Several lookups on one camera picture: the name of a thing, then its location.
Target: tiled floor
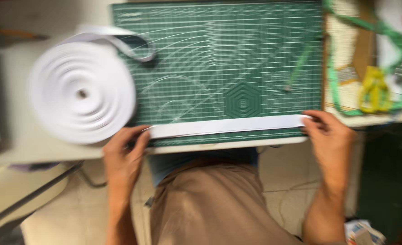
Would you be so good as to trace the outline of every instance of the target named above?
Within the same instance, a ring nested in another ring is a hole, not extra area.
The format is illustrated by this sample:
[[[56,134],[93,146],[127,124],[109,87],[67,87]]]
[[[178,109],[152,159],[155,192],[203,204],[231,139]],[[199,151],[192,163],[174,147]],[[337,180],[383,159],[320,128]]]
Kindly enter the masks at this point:
[[[350,189],[346,214],[355,213],[358,181],[361,169],[363,139],[354,146]],[[309,141],[281,148],[259,147],[260,178],[264,185],[269,213],[292,234],[300,235],[304,214],[317,183],[290,188],[318,180],[320,172],[311,152]],[[100,160],[87,161],[85,171],[95,182],[105,181]],[[149,209],[144,203],[154,194],[151,175],[144,166],[133,194],[133,219],[140,245],[150,244]],[[106,235],[106,188],[91,189],[77,175],[71,176],[66,189],[51,203],[35,212],[22,224],[27,245],[103,245]]]

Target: paper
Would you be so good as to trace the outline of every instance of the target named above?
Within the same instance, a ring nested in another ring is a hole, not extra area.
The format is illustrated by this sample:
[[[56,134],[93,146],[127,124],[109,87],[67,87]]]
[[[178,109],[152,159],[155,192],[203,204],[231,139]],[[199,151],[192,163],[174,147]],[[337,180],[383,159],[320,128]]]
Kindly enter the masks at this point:
[[[148,130],[151,139],[208,135],[226,132],[246,132],[302,127],[306,115],[275,115],[251,118],[181,122],[154,125]]]
[[[154,50],[149,46],[147,56],[137,56],[112,35],[138,34],[116,27],[82,26],[81,32],[50,48],[35,62],[29,100],[41,125],[51,134],[68,142],[91,144],[119,131],[136,108],[130,71],[116,54],[93,41],[111,42],[140,62],[153,59]]]

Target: green cutting mat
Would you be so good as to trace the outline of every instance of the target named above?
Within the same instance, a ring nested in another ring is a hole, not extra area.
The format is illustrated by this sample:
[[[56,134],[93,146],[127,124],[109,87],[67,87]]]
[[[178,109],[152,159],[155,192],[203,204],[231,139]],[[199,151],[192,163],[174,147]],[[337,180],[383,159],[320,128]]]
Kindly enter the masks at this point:
[[[323,42],[319,0],[123,3],[112,8],[117,27],[142,33],[157,52],[149,64],[121,54],[137,87],[138,109],[131,125],[320,109]],[[296,69],[304,49],[305,58]],[[292,74],[294,82],[286,91]],[[299,129],[266,130],[154,140],[151,145],[301,135]]]

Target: person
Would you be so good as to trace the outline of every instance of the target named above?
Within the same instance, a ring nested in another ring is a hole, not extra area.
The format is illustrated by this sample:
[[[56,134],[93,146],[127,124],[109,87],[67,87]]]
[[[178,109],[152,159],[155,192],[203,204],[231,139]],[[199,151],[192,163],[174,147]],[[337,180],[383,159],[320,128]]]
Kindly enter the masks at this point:
[[[303,119],[302,131],[311,139],[323,178],[307,210],[302,240],[310,245],[346,244],[343,206],[355,133],[330,113],[310,110],[303,114],[312,117]],[[103,148],[109,202],[107,245],[137,244],[130,199],[149,141],[147,128],[123,128]],[[127,149],[136,137],[133,149]],[[213,151],[195,158],[184,155],[184,160],[171,156],[159,161],[179,161],[170,173],[164,171],[168,166],[151,168],[160,182],[150,209],[152,244],[303,244],[269,216],[252,152]],[[230,153],[239,157],[227,157]]]

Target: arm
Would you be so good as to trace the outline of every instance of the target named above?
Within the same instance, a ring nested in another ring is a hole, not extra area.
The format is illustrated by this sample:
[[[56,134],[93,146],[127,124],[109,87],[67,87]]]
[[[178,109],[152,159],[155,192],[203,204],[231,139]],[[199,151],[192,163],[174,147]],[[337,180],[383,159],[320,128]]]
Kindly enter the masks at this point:
[[[304,220],[303,241],[310,245],[344,242],[344,202],[351,143],[355,132],[332,114],[306,111],[305,128],[322,171],[322,184]]]
[[[103,148],[109,203],[106,245],[137,244],[130,198],[150,136],[148,131],[142,133],[146,128],[122,128]],[[126,149],[127,143],[139,134],[134,148]]]

